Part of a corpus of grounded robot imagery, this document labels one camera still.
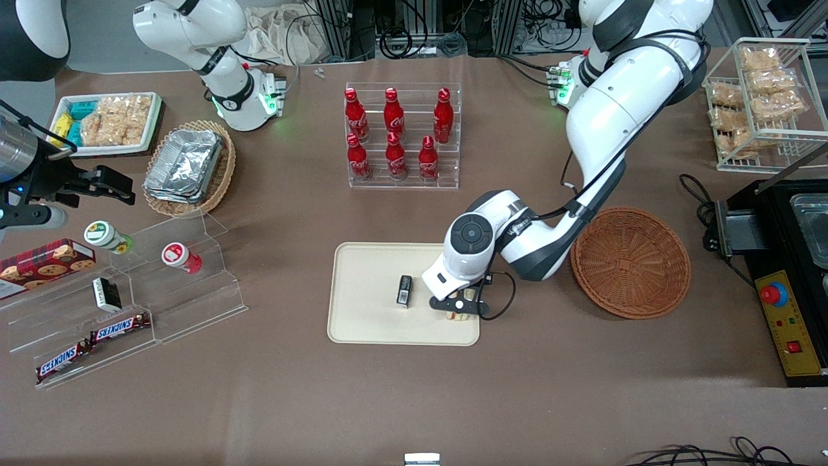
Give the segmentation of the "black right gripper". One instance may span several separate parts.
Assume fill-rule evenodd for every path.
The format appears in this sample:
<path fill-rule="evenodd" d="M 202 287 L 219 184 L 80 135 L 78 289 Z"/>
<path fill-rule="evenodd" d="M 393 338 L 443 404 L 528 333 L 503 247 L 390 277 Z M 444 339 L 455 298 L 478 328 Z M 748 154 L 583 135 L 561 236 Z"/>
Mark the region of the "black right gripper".
<path fill-rule="evenodd" d="M 76 208 L 85 195 L 135 205 L 132 178 L 106 166 L 83 171 L 70 160 L 75 151 L 74 146 L 60 150 L 41 139 L 33 144 L 2 141 L 2 204 L 44 200 Z"/>

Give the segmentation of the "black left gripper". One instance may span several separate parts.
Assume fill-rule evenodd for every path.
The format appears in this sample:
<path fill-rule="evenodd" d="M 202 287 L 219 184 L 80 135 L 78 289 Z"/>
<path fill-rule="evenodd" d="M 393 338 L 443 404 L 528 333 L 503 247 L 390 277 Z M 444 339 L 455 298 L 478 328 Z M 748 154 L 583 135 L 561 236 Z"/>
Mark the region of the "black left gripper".
<path fill-rule="evenodd" d="M 455 290 L 444 299 L 432 296 L 430 307 L 436 311 L 446 313 L 446 318 L 473 318 L 473 316 L 488 316 L 489 306 L 480 297 L 480 283 L 468 288 Z"/>

